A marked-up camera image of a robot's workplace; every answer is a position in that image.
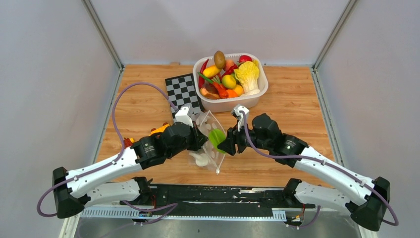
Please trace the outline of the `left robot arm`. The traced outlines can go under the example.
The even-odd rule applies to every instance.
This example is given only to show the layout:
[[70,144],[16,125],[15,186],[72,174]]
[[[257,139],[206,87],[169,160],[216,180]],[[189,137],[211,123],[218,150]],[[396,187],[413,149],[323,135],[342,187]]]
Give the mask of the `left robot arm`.
[[152,198],[150,181],[135,177],[122,183],[112,182],[124,174],[163,164],[180,152],[199,151],[208,141],[197,125],[176,122],[164,131],[142,137],[117,155],[93,165],[68,171],[53,171],[56,215],[69,218],[86,207],[108,201],[133,201],[148,204]]

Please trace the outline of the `white grey mushroom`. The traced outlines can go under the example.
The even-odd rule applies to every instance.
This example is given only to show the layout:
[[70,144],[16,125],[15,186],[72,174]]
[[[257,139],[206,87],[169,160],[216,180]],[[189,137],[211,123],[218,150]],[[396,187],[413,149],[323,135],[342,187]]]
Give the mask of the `white grey mushroom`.
[[189,152],[189,163],[198,167],[205,167],[210,162],[210,157],[206,153]]

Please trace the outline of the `light green leaf vegetable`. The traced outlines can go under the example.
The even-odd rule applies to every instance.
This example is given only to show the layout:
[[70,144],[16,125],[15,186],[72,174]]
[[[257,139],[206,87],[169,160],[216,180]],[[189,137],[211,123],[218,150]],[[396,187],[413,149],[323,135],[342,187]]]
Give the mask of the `light green leaf vegetable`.
[[222,130],[217,129],[217,128],[216,129],[212,129],[209,132],[208,137],[209,137],[209,140],[210,140],[211,144],[213,145],[213,147],[218,152],[223,153],[223,154],[226,153],[225,151],[223,151],[221,149],[218,149],[218,145],[226,139],[226,135],[225,135],[225,133]]

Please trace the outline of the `clear dotted zip bag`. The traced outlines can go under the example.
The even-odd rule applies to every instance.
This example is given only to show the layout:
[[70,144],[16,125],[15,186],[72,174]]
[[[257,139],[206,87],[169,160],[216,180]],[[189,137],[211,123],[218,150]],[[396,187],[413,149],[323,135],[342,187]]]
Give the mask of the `clear dotted zip bag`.
[[[200,132],[202,132],[207,137],[209,135],[209,132],[212,129],[216,129],[216,128],[222,130],[226,135],[226,132],[223,126],[216,119],[216,117],[211,113],[211,111],[200,112],[196,116],[196,124]],[[208,141],[204,144],[204,146],[199,151],[189,151],[189,152],[206,153],[210,157],[210,162],[207,166],[203,168],[206,168],[207,170],[212,171],[216,174],[220,173],[220,167],[222,165],[222,162],[226,154],[218,152],[211,144],[209,137],[208,137]]]

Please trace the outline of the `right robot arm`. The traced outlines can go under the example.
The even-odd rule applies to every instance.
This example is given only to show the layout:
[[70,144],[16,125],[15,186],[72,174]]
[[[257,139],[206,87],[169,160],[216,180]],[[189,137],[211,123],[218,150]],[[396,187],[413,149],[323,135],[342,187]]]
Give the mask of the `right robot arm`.
[[229,128],[226,138],[217,148],[235,155],[251,147],[262,156],[291,168],[312,174],[331,188],[319,187],[297,178],[288,181],[283,189],[284,203],[289,207],[313,204],[346,215],[359,226],[377,232],[382,223],[398,226],[399,220],[390,206],[390,182],[372,179],[353,172],[320,154],[303,140],[283,133],[277,122],[267,114],[247,125],[244,112],[234,113],[237,124]]

